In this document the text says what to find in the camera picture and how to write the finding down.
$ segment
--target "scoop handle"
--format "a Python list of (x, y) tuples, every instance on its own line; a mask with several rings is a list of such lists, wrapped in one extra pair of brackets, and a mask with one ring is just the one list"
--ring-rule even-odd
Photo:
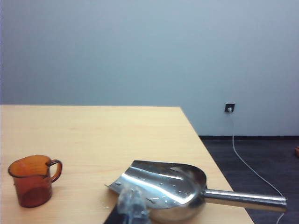
[(282, 196), (258, 195), (224, 190), (203, 190), (205, 202), (224, 204), (248, 209), (286, 211), (286, 198)]

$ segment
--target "baseboard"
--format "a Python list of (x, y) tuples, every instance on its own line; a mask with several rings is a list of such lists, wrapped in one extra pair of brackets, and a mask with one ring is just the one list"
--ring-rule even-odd
[[(199, 135), (201, 140), (231, 140), (232, 136)], [(299, 140), (299, 135), (237, 135), (235, 140)]]

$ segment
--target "power cord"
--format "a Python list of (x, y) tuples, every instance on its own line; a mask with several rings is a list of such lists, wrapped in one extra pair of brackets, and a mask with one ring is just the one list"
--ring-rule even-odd
[[(232, 112), (232, 108), (229, 107), (228, 108), (228, 112), (231, 113)], [(233, 134), (232, 134), (232, 145), (233, 145), (233, 150), (234, 150), (234, 153), (236, 154), (236, 156), (255, 174), (257, 175), (261, 180), (263, 180), (264, 182), (266, 182), (268, 185), (270, 185), (273, 189), (275, 189), (282, 197), (283, 197), (283, 194), (276, 188), (274, 187), (269, 181), (265, 180), (262, 176), (260, 176), (253, 168), (251, 168), (250, 165), (248, 165), (245, 160), (238, 154), (238, 152), (236, 151), (235, 149), (235, 134), (234, 134), (234, 121), (233, 119), (230, 117), (230, 120), (232, 122), (232, 129), (233, 129)], [(277, 222), (276, 224), (279, 223), (280, 219), (284, 216), (284, 213), (282, 213), (282, 215), (277, 219)]]

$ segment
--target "cup handle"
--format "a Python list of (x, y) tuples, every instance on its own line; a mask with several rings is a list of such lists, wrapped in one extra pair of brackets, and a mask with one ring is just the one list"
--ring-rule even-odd
[(62, 171), (62, 162), (61, 161), (51, 160), (51, 163), (50, 163), (49, 167), (53, 166), (54, 164), (57, 164), (57, 170), (56, 170), (55, 174), (51, 177), (52, 183), (55, 182), (56, 180), (58, 180), (58, 178), (61, 175), (61, 171)]

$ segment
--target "wooden table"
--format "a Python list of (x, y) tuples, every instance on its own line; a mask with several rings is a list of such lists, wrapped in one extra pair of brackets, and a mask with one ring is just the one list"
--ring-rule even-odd
[[(52, 198), (28, 209), (18, 205), (7, 168), (33, 154), (64, 168)], [(2, 105), (1, 223), (104, 223), (117, 201), (104, 184), (133, 160), (191, 164), (206, 172), (209, 188), (232, 190), (179, 107)], [(243, 208), (207, 204), (186, 223), (253, 222)]]

